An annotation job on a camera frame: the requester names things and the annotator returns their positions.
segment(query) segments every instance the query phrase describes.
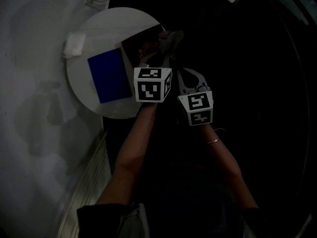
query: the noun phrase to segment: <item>sleeve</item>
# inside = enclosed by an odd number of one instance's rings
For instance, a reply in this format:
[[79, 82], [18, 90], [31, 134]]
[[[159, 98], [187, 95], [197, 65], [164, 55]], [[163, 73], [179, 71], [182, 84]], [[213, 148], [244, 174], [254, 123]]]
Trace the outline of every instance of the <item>sleeve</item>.
[[242, 211], [242, 217], [256, 238], [271, 238], [268, 223], [259, 208]]
[[126, 210], [127, 207], [121, 204], [91, 205], [78, 209], [78, 237], [116, 237], [120, 218]]

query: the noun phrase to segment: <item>table top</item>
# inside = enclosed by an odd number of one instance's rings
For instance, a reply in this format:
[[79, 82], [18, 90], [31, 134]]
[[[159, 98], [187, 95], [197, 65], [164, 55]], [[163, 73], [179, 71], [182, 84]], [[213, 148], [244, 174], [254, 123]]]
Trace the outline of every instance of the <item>table top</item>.
[[[101, 11], [89, 18], [78, 32], [86, 34], [80, 57], [67, 60], [67, 75], [78, 99], [91, 111], [112, 119], [135, 117], [141, 104], [135, 100], [133, 67], [121, 42], [145, 29], [158, 25], [153, 17], [143, 11], [117, 7]], [[120, 48], [132, 97], [100, 103], [87, 59]]]

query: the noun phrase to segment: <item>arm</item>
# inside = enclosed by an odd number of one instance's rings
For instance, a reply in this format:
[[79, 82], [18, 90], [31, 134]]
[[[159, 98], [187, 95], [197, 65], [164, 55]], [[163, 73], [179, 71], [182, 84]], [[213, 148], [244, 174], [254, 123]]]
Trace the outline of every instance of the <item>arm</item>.
[[[217, 134], [209, 124], [201, 125], [199, 132], [205, 143], [218, 138]], [[207, 148], [215, 163], [219, 166], [225, 183], [232, 190], [240, 209], [258, 208], [258, 205], [243, 180], [237, 161], [222, 141], [218, 140], [214, 144], [208, 144]]]
[[157, 104], [149, 104], [140, 113], [124, 141], [109, 183], [96, 204], [129, 205], [133, 188], [141, 171], [153, 128]]

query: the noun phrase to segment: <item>blue notebook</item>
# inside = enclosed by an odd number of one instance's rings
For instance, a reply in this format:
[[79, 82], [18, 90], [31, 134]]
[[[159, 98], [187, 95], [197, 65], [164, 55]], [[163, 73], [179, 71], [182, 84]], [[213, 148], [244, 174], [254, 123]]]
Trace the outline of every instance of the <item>blue notebook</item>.
[[120, 49], [88, 58], [100, 103], [131, 97]]

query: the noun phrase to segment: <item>wall stain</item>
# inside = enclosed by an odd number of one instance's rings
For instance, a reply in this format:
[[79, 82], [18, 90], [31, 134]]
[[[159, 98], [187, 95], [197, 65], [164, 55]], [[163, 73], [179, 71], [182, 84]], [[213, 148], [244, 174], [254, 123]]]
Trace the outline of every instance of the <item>wall stain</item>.
[[72, 175], [81, 165], [82, 160], [78, 158], [78, 154], [82, 154], [84, 149], [87, 150], [87, 138], [96, 136], [96, 128], [100, 127], [100, 124], [100, 116], [81, 105], [77, 115], [62, 125], [59, 154], [66, 161], [67, 176]]
[[15, 113], [15, 130], [27, 142], [31, 156], [43, 156], [46, 124], [62, 125], [63, 123], [63, 113], [55, 92], [58, 88], [60, 88], [59, 82], [40, 82], [33, 95], [22, 103]]

